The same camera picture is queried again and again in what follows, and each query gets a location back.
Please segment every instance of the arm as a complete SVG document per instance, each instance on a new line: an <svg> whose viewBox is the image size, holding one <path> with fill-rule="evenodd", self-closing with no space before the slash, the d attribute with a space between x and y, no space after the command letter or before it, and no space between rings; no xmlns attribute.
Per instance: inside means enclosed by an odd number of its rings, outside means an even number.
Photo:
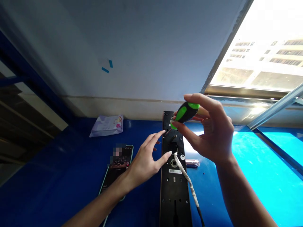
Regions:
<svg viewBox="0 0 303 227"><path fill-rule="evenodd" d="M98 227L123 196L156 174L171 155L167 152L157 161L152 158L152 152L156 151L154 146L160 143L158 139L163 133L165 130L149 135L129 168L63 227Z"/></svg>
<svg viewBox="0 0 303 227"><path fill-rule="evenodd" d="M186 94L184 99L200 104L193 119L202 123L204 134L197 136L184 124L171 123L199 154L215 163L224 203L234 226L277 226L232 153L234 127L222 104L202 94Z"/></svg>

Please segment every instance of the green screwdriver handle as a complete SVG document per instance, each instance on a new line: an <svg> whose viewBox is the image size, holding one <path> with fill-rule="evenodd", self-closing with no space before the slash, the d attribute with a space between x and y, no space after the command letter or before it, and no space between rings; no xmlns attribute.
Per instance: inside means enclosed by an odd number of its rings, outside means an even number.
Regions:
<svg viewBox="0 0 303 227"><path fill-rule="evenodd" d="M191 103L191 102L185 102L180 106L178 109L178 113L176 115L175 121L178 121L180 123L184 123L189 121L193 116L196 115L196 113L199 110L200 105ZM171 124L171 128L177 130L175 126Z"/></svg>

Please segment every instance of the white wall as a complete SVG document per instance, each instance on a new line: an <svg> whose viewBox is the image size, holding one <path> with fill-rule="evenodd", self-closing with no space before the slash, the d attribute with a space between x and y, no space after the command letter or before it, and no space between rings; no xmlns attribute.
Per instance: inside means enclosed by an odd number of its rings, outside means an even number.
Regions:
<svg viewBox="0 0 303 227"><path fill-rule="evenodd" d="M0 0L0 27L61 95L176 101L201 90L245 2Z"/></svg>

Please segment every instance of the hand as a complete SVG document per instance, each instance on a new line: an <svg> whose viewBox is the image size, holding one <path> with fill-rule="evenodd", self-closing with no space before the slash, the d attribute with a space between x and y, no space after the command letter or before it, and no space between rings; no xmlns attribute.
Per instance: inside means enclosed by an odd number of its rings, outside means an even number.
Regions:
<svg viewBox="0 0 303 227"><path fill-rule="evenodd" d="M234 126L231 118L226 115L222 104L200 93L186 94L184 99L200 104L198 113L193 119L202 123L204 134L197 136L180 122L171 121L171 124L179 130L200 155L210 159L216 165L224 164L233 159L231 142Z"/></svg>
<svg viewBox="0 0 303 227"><path fill-rule="evenodd" d="M155 144L159 144L158 139L165 130L158 133L151 134L147 137L144 143L141 145L136 157L130 164L129 168L125 172L128 181L131 184L131 189L139 186L143 182L147 181L154 174L156 174L160 168L167 162L168 158L171 156L171 151L166 152L159 160L154 161L152 158L153 150Z"/></svg>

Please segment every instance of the blue tape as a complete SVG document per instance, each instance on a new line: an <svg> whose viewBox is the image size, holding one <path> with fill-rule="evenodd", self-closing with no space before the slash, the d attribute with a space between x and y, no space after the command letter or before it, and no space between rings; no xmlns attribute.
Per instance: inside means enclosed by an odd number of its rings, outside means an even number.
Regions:
<svg viewBox="0 0 303 227"><path fill-rule="evenodd" d="M109 71L108 71L106 68L103 68L103 67L102 67L102 70L103 70L104 72L109 73Z"/></svg>
<svg viewBox="0 0 303 227"><path fill-rule="evenodd" d="M112 60L109 60L109 62L110 62L110 67L112 68L112 67L113 67L113 62L112 62Z"/></svg>

